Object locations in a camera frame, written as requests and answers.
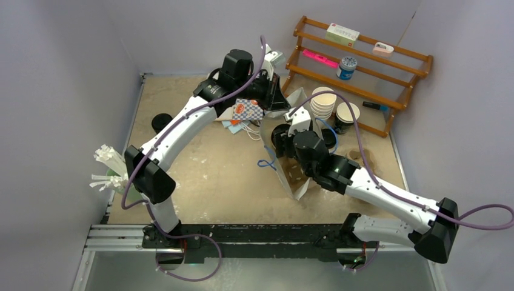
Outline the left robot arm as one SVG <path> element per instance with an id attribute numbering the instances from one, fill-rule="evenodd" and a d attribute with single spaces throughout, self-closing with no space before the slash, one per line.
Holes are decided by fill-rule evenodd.
<path id="1" fill-rule="evenodd" d="M 125 150 L 129 183 L 149 207 L 152 223 L 160 228 L 157 240 L 164 247 L 175 247 L 181 239 L 177 229 L 180 220 L 172 201 L 176 183 L 168 169 L 184 147 L 237 99 L 254 100 L 265 111 L 288 110 L 290 105 L 274 72 L 284 61 L 282 52 L 269 47 L 258 64 L 249 52 L 231 50 L 222 66 L 199 83 L 184 108 L 154 138 L 139 148 L 131 145 Z"/>

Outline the checkered paper bag blue handles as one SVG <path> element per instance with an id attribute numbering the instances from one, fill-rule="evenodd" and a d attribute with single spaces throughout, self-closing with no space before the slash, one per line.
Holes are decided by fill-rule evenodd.
<path id="1" fill-rule="evenodd" d="M 308 130 L 316 133 L 323 141 L 324 126 L 315 119 L 302 87 L 285 100 L 291 106 L 289 109 L 264 112 L 259 135 L 272 159 L 270 165 L 277 171 L 282 186 L 293 199 L 299 200 L 313 179 L 305 175 L 298 161 L 294 138 L 297 133 Z"/>

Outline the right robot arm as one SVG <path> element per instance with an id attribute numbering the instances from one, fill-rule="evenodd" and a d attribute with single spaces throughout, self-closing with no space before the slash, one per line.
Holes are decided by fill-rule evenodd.
<path id="1" fill-rule="evenodd" d="M 288 134 L 289 126 L 277 126 L 271 134 L 279 158 L 293 158 L 301 173 L 323 189 L 358 198 L 379 207 L 393 219 L 351 213 L 340 231 L 341 241 L 354 247 L 361 241 L 384 241 L 412 247 L 422 257 L 445 264 L 459 227 L 458 205 L 449 198 L 423 198 L 374 178 L 365 167 L 345 156 L 330 153 L 313 130 Z"/>

